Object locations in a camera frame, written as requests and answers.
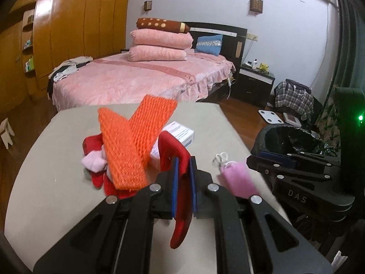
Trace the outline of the red knit glove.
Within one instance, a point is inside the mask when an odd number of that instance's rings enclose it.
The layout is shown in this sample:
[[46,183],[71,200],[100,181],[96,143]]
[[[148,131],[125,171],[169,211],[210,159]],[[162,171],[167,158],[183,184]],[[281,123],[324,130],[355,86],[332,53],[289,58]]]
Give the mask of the red knit glove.
[[171,209],[175,229],[170,248],[177,249],[183,243],[192,220],[192,187],[189,173],[191,155],[186,147],[167,131],[162,131],[158,137],[158,150],[160,170],[173,173]]
[[103,188],[106,196],[115,195],[125,199],[136,195],[135,190],[117,190],[113,184],[104,150],[102,134],[86,137],[82,143],[84,157],[81,165],[90,173],[91,181],[97,188]]

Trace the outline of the dark patterned curtain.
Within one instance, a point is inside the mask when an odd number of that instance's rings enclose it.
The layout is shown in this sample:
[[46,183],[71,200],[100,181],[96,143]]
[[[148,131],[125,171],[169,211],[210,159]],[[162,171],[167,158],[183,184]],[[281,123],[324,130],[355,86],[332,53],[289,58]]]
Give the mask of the dark patterned curtain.
[[326,145],[339,151],[341,147],[338,110],[335,108],[337,88],[364,90],[364,2],[338,0],[340,37],[338,55],[324,108],[317,119],[321,138]]

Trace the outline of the white blue cardboard box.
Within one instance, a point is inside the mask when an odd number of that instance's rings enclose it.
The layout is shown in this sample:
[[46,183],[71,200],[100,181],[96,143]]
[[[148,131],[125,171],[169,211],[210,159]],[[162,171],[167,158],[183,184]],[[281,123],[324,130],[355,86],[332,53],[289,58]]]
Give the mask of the white blue cardboard box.
[[[183,144],[184,147],[190,146],[194,140],[195,131],[179,124],[179,122],[173,121],[164,126],[163,131],[167,131],[174,138]],[[158,140],[155,141],[153,148],[150,152],[150,159],[159,159],[160,153],[158,150]]]

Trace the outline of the black trash bin with liner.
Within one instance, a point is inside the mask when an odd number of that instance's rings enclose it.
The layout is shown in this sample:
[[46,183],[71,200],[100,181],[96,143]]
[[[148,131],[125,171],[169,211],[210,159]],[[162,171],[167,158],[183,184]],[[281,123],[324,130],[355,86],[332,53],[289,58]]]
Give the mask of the black trash bin with liner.
[[260,152],[276,155],[314,155],[326,159],[329,163],[340,164],[341,159],[335,149],[326,144],[312,132],[284,124],[270,124],[258,133],[251,154]]

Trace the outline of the brown dotted bolster pillow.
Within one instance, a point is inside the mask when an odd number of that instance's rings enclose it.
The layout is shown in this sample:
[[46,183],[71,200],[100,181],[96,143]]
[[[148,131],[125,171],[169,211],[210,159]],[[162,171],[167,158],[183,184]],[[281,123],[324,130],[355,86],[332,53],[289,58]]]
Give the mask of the brown dotted bolster pillow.
[[184,22],[169,21],[162,18],[138,18],[136,27],[173,33],[188,33],[190,31],[190,27]]

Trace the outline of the wall socket plate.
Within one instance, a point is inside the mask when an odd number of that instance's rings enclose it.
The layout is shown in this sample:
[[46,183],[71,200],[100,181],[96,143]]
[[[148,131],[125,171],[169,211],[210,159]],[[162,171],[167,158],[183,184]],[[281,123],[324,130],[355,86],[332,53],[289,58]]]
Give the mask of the wall socket plate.
[[254,35],[254,34],[251,34],[251,33],[247,33],[246,38],[248,40],[255,41],[255,42],[258,40],[258,36]]

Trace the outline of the blue cushion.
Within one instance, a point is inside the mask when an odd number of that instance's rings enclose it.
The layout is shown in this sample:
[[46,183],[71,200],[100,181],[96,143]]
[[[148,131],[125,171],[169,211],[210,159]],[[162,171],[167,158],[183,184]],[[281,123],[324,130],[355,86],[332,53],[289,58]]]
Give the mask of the blue cushion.
[[195,52],[218,56],[223,43],[222,35],[203,36],[197,39]]

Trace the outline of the plaid shirt on chair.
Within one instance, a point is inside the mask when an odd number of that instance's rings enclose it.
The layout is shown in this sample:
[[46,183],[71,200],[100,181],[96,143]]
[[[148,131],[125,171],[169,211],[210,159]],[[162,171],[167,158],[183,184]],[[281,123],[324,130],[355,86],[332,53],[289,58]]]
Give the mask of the plaid shirt on chair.
[[309,120],[314,114],[314,97],[311,89],[291,79],[280,82],[274,88],[275,107],[295,111],[302,121]]

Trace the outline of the clothes pile on bed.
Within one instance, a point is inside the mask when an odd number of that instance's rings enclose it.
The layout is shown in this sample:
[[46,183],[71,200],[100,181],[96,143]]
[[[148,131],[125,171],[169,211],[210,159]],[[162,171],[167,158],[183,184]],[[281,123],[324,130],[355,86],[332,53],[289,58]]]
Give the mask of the clothes pile on bed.
[[88,63],[92,62],[93,58],[89,56],[79,56],[76,58],[68,59],[59,66],[55,67],[48,76],[47,95],[49,99],[52,99],[53,85],[60,80],[65,79],[71,74],[79,71],[81,67],[84,67]]

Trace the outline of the orange foam net sleeve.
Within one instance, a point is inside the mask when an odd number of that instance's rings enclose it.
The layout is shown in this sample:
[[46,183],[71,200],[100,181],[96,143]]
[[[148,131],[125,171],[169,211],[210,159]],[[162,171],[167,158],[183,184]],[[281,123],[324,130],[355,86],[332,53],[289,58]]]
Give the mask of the orange foam net sleeve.
[[136,149],[129,121],[107,107],[98,109],[104,150],[117,190],[140,190],[147,184],[145,169]]
[[145,95],[130,118],[129,126],[143,167],[148,165],[150,152],[176,108],[176,100]]

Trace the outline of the black nightstand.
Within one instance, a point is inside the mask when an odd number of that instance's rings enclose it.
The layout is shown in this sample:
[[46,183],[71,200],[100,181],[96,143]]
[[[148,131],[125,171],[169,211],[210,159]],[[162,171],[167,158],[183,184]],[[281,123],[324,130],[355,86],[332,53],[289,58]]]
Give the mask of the black nightstand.
[[275,77],[249,67],[240,67],[235,75],[232,97],[264,109],[269,101]]

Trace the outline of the black headboard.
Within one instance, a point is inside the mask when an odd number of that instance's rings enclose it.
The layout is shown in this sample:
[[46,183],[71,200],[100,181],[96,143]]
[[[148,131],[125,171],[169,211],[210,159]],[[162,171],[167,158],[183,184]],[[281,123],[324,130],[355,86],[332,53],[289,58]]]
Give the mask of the black headboard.
[[199,37],[222,35],[222,48],[220,55],[231,61],[236,70],[240,70],[248,30],[230,25],[213,24],[206,22],[185,22],[190,27],[190,34],[194,41],[192,48],[196,47]]

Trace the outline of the pink knotted sock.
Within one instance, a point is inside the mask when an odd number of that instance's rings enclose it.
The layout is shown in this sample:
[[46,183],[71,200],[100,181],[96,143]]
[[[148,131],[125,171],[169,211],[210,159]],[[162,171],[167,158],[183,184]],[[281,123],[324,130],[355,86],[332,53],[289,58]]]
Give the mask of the pink knotted sock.
[[94,173],[105,171],[108,178],[111,178],[104,145],[102,145],[101,150],[92,150],[89,154],[85,155],[81,159],[81,165]]

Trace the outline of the wooden wardrobe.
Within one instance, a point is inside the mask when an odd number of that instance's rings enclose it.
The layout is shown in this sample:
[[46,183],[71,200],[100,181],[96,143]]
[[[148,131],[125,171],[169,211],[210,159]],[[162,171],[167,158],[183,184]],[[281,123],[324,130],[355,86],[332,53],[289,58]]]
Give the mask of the wooden wardrobe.
[[127,10],[128,0],[17,0],[1,25],[1,112],[44,93],[63,61],[124,49]]

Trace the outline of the lower pink pillow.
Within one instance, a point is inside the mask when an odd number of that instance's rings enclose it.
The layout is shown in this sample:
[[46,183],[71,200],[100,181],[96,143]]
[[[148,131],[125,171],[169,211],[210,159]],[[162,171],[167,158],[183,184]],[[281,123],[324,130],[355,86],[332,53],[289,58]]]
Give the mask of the lower pink pillow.
[[186,61],[184,50],[165,48],[161,46],[136,45],[129,50],[129,60],[139,61]]

